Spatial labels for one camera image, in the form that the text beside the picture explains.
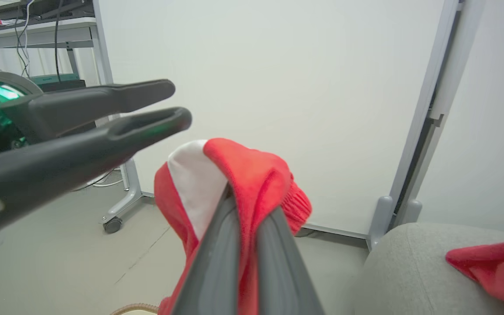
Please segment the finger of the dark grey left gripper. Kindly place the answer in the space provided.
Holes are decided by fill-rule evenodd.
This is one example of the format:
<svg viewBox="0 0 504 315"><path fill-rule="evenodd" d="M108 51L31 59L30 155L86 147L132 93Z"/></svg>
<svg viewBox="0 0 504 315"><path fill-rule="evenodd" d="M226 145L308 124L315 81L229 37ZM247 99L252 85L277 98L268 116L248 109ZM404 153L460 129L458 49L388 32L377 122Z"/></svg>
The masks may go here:
<svg viewBox="0 0 504 315"><path fill-rule="evenodd" d="M0 229L191 123L188 109L174 107L0 153Z"/></svg>
<svg viewBox="0 0 504 315"><path fill-rule="evenodd" d="M106 116L130 113L166 100L175 85L168 79L112 84L28 95L0 108L30 143L60 137Z"/></svg>

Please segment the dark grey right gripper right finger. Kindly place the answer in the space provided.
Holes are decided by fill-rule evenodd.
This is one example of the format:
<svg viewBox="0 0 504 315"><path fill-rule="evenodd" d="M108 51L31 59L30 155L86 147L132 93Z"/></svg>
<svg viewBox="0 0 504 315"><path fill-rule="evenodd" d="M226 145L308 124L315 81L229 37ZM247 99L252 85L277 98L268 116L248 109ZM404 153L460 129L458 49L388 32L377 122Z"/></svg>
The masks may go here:
<svg viewBox="0 0 504 315"><path fill-rule="evenodd" d="M260 315L324 314L281 207L258 228L257 260Z"/></svg>

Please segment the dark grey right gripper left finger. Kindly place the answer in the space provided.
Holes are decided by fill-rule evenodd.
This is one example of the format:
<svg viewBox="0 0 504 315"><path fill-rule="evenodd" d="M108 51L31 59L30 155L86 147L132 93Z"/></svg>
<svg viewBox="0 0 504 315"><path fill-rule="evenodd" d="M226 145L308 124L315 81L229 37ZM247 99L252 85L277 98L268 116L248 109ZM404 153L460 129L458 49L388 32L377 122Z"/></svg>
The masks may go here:
<svg viewBox="0 0 504 315"><path fill-rule="evenodd" d="M227 184L172 315L236 315L239 261L238 210L232 187Z"/></svg>

